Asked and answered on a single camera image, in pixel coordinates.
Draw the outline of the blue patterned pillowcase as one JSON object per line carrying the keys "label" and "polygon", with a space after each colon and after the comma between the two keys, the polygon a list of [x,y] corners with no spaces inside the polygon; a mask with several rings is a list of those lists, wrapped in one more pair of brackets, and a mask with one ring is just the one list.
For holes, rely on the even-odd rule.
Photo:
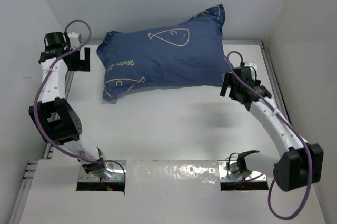
{"label": "blue patterned pillowcase", "polygon": [[109,31],[96,53],[105,67],[102,98],[116,102],[140,88],[222,86],[225,9],[215,5],[174,26]]}

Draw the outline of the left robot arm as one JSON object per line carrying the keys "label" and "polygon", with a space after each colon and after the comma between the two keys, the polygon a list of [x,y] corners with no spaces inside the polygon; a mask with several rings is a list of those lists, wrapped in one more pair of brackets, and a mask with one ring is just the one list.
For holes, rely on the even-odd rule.
{"label": "left robot arm", "polygon": [[44,44],[38,61],[44,86],[29,115],[44,141],[74,155],[88,175],[100,178],[106,171],[103,154],[85,140],[80,118],[66,99],[66,76],[70,71],[90,71],[90,49],[85,48],[82,60],[81,35],[76,32],[48,33]]}

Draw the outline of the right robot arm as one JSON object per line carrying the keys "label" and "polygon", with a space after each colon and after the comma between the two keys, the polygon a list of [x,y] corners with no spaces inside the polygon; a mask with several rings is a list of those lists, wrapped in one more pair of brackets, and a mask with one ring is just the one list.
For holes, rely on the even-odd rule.
{"label": "right robot arm", "polygon": [[280,156],[278,160],[271,160],[258,150],[241,152],[233,168],[235,172],[256,170],[270,175],[284,192],[306,186],[308,181],[318,183],[321,180],[322,147],[317,143],[308,143],[286,125],[272,94],[256,78],[253,67],[241,66],[234,68],[232,73],[226,73],[220,95],[225,96],[226,93],[260,122]]}

